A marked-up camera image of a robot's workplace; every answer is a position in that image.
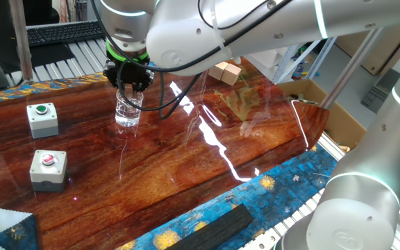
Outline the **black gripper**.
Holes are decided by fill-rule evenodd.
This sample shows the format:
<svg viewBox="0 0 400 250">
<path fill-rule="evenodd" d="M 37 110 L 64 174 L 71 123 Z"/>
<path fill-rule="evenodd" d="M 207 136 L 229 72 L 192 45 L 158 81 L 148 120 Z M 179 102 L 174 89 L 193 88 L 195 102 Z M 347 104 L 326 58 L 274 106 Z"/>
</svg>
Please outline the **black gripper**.
<svg viewBox="0 0 400 250">
<path fill-rule="evenodd" d="M 127 85 L 135 92 L 145 91 L 153 83 L 154 78 L 152 71 L 116 59 L 106 61 L 103 75 L 123 94 Z"/>
</svg>

